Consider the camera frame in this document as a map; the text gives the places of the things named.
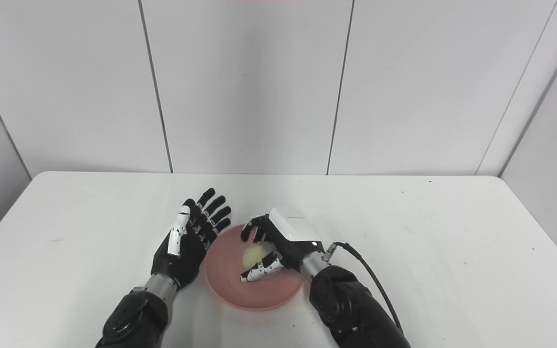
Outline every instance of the pink plate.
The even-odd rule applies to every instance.
[[[273,278],[243,283],[240,274],[242,254],[252,243],[239,238],[243,225],[221,233],[212,243],[205,257],[207,282],[214,293],[228,304],[247,311],[265,311],[283,306],[291,300],[302,286],[300,273],[281,269]]]

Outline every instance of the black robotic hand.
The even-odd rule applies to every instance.
[[[252,218],[240,234],[243,242],[250,238],[250,232],[255,227],[257,230],[253,242],[274,243],[276,251],[266,255],[259,264],[244,271],[241,275],[243,282],[261,279],[278,272],[283,267],[300,272],[308,256],[323,253],[322,243],[311,223],[296,209],[276,207],[270,211],[270,214]]]
[[[229,224],[225,197],[208,189],[199,201],[188,199],[154,254],[150,279],[124,296],[102,330],[97,348],[154,348],[169,323],[177,291],[199,274],[205,253]]]
[[[276,250],[243,272],[241,280],[251,282],[282,267],[302,273],[311,282],[309,302],[318,311],[339,348],[409,348],[390,301],[377,277],[348,243],[334,242],[324,253],[312,225],[296,209],[276,207],[270,214],[252,218],[242,229],[246,242],[257,228],[254,242],[274,243]],[[344,247],[360,260],[374,277],[393,314],[391,319],[356,276],[329,263],[336,246]]]
[[[232,211],[228,205],[214,214],[225,203],[225,196],[219,196],[204,207],[214,194],[214,188],[210,188],[197,203],[190,198],[184,202],[184,206],[190,210],[190,217],[185,226],[185,234],[179,240],[179,256],[168,252],[170,234],[176,233],[173,229],[154,254],[152,275],[162,274],[172,278],[176,282],[177,290],[187,286],[197,277],[207,249],[218,234],[231,223],[229,218],[226,218]]]

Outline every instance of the white fingertip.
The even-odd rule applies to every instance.
[[[273,275],[274,273],[280,271],[281,268],[283,268],[283,264],[281,264],[278,258],[275,259],[267,267],[264,267],[263,263],[260,262],[245,273],[242,273],[242,275],[240,276],[240,280],[241,282],[254,282],[255,280]]]

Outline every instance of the black arm joint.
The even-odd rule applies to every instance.
[[[106,320],[96,347],[153,348],[168,319],[162,299],[148,291],[131,291]]]

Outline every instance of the robot finger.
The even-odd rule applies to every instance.
[[[218,198],[216,198],[216,200],[213,200],[203,212],[198,214],[196,220],[192,224],[193,229],[195,226],[197,227],[197,229],[199,229],[199,227],[203,227],[203,225],[210,219],[210,215],[212,215],[212,213],[214,213],[214,211],[216,211],[216,209],[223,205],[223,203],[225,202],[225,196],[219,196]]]
[[[257,231],[255,231],[255,238],[252,239],[252,242],[257,243],[264,240],[265,231],[261,229],[261,227],[257,227]]]
[[[240,280],[242,282],[254,282],[257,279],[261,279],[267,275],[272,275],[283,268],[283,264],[280,262],[280,255],[278,252],[272,251],[266,255],[261,261],[255,266],[251,267],[247,271],[244,271],[240,275]]]
[[[212,222],[212,225],[216,225],[219,221],[223,220],[223,218],[226,218],[230,213],[232,213],[232,208],[229,205],[223,207],[221,210],[217,211],[214,216],[212,216],[210,222]]]
[[[215,194],[216,191],[214,190],[214,188],[212,187],[208,188],[207,191],[205,191],[197,201],[197,205],[199,205],[200,208],[203,208],[205,203],[207,203],[207,201],[209,201],[210,198],[214,197]]]
[[[201,215],[201,209],[203,209],[203,206],[207,203],[207,201],[210,200],[210,198],[214,197],[214,195],[216,194],[216,191],[214,190],[214,188],[208,188],[202,195],[201,197],[197,200],[197,203],[195,203],[194,201],[191,208],[191,219],[190,219],[190,227],[192,227],[195,223],[195,221],[197,220],[197,218],[199,217],[199,215]]]
[[[268,218],[267,214],[261,214],[250,218],[249,222],[242,228],[242,232],[240,232],[240,239],[242,242],[246,242],[250,237],[250,231],[252,231],[254,227],[259,227],[266,218]]]
[[[231,220],[229,218],[224,218],[223,220],[219,221],[216,225],[208,222],[204,225],[204,227],[199,231],[198,236],[201,239],[205,249],[207,250],[208,247],[216,240],[217,236],[223,229],[228,227],[231,224]]]

